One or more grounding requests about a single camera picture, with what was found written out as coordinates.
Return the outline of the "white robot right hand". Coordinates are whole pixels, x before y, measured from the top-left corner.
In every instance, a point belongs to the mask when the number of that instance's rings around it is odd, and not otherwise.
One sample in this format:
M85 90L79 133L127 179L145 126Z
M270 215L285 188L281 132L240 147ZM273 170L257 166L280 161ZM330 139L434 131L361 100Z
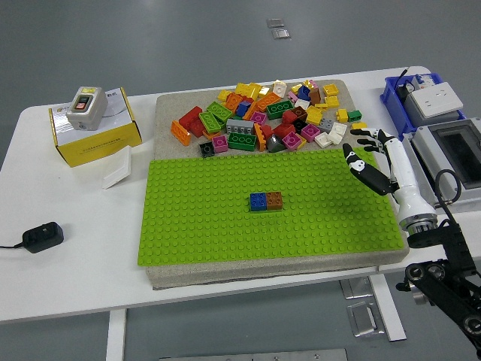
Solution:
M398 223L410 234L437 226L437 214L433 206L421 196L414 170L401 141L381 129L352 129L352 135L365 135L370 139L359 139L366 151L376 151L386 156L390 175L386 176L343 144L343 154L351 173L375 193L384 196L391 193L399 205Z

